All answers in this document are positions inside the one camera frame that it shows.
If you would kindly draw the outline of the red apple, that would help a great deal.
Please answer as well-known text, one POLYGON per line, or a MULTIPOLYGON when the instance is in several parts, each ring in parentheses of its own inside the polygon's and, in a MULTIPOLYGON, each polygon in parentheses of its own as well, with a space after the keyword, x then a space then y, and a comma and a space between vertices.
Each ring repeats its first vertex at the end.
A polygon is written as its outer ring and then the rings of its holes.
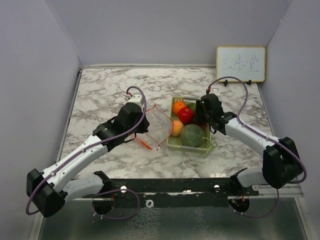
POLYGON ((189 107, 183 107, 178 112, 178 118, 183 124, 189 124, 194 120, 194 111, 189 107))

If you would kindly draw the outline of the clear zip bag orange zipper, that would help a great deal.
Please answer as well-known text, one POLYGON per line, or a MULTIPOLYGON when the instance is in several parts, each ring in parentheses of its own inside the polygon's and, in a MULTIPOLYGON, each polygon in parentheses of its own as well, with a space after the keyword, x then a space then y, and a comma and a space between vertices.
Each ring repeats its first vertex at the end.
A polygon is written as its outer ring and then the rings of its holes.
POLYGON ((146 119, 149 122, 148 132, 137 134, 135 142, 147 150, 158 151, 170 137, 173 121, 156 104, 147 102, 146 119))

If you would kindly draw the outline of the green melon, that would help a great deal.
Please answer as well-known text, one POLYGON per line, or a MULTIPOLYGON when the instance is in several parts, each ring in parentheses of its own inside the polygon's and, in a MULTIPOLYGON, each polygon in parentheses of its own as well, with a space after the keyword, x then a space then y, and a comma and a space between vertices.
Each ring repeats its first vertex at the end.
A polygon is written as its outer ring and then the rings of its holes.
POLYGON ((188 124, 180 132, 180 140, 184 146, 199 147, 205 137, 204 130, 195 124, 188 124))

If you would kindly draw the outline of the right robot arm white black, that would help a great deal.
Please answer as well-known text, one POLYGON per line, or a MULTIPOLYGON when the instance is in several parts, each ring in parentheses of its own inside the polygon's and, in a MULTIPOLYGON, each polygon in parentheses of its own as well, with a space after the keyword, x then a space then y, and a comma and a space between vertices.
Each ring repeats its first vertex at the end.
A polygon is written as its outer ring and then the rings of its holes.
POLYGON ((247 145, 262 157, 262 166, 245 168, 235 173, 229 189, 240 196, 254 185, 269 185, 280 189, 303 173, 297 160, 299 154, 294 141, 277 138, 240 122, 233 112, 224 112, 222 102, 214 93, 200 98, 200 119, 209 125, 213 133, 233 137, 247 145))

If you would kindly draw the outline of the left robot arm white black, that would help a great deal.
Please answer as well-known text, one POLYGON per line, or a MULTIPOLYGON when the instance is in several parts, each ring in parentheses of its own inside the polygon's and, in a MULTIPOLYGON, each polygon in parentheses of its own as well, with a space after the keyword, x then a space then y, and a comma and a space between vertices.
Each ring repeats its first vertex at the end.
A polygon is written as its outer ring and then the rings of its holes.
POLYGON ((85 196, 103 198, 121 191, 102 171, 84 179, 73 178, 99 157, 128 143, 128 136, 146 133, 150 125, 146 110, 146 103, 128 101, 115 117, 98 125, 87 140, 67 157, 42 171, 31 170, 26 177, 26 214, 33 214, 30 205, 34 204, 36 212, 48 218, 74 199, 85 196))

